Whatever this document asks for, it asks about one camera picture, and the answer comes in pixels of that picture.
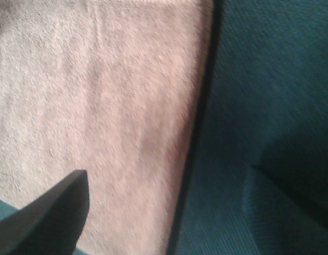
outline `towel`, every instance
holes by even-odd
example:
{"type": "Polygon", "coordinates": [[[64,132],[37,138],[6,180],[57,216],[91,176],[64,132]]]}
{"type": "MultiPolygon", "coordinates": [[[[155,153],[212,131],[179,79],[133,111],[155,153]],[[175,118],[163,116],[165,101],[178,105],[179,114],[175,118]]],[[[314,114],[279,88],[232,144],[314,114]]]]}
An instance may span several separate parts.
{"type": "Polygon", "coordinates": [[[211,0],[0,0],[0,199],[87,169],[88,254],[165,252],[211,0]]]}

